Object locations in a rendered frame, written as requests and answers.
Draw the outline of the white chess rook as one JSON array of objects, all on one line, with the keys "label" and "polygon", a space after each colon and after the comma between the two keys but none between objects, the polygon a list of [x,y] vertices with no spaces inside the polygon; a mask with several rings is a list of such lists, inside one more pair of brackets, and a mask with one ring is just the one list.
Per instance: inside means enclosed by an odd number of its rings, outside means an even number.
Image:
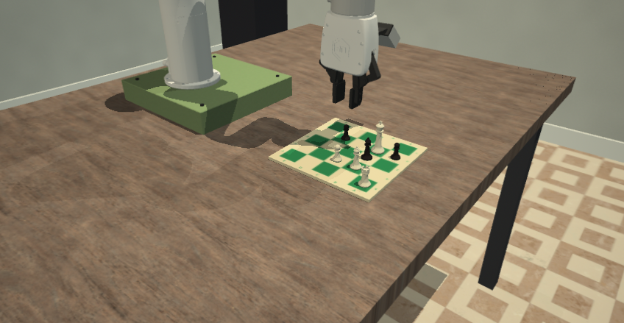
[{"label": "white chess rook", "polygon": [[361,167],[361,173],[362,173],[362,177],[361,180],[358,181],[358,185],[362,188],[368,188],[371,186],[371,182],[369,181],[369,174],[370,172],[370,167],[366,166],[366,168],[364,168],[364,166]]}]

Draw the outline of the green and cream chessboard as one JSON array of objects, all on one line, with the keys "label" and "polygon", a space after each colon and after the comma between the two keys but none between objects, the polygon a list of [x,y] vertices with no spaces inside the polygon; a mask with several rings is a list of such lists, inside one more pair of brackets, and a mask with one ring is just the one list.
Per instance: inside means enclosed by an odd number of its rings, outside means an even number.
[{"label": "green and cream chessboard", "polygon": [[[349,125],[349,141],[341,139],[345,124]],[[334,118],[270,155],[269,160],[366,202],[371,202],[428,150],[427,147],[382,133],[382,147],[385,151],[377,155],[371,152],[376,136],[377,133],[373,129]],[[372,160],[366,161],[361,159],[361,155],[364,153],[366,147],[364,144],[368,137],[371,141],[369,148]],[[391,159],[395,143],[400,144],[398,150],[400,160]],[[342,161],[339,163],[332,161],[337,144],[341,147],[339,153]],[[368,176],[371,186],[368,188],[358,185],[362,177],[361,169],[350,168],[356,146],[360,149],[359,163],[364,168],[370,167]]]}]

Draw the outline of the white chess king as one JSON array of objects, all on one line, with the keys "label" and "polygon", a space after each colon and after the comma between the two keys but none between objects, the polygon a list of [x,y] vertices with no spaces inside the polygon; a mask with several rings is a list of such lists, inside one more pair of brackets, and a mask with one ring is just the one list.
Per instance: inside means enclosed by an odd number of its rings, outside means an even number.
[{"label": "white chess king", "polygon": [[379,124],[376,125],[377,129],[377,137],[375,141],[375,145],[371,148],[371,152],[377,155],[383,154],[385,149],[382,147],[382,132],[383,132],[383,122],[379,121]]}]

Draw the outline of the white pawn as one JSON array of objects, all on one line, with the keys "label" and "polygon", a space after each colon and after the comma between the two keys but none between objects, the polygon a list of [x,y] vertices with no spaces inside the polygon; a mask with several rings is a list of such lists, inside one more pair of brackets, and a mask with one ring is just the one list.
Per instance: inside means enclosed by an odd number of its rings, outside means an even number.
[{"label": "white pawn", "polygon": [[333,162],[339,163],[339,162],[342,161],[342,158],[341,158],[340,153],[339,153],[341,151],[340,148],[341,148],[340,145],[338,145],[338,144],[335,145],[335,152],[336,153],[335,153],[335,156],[332,158]]}]

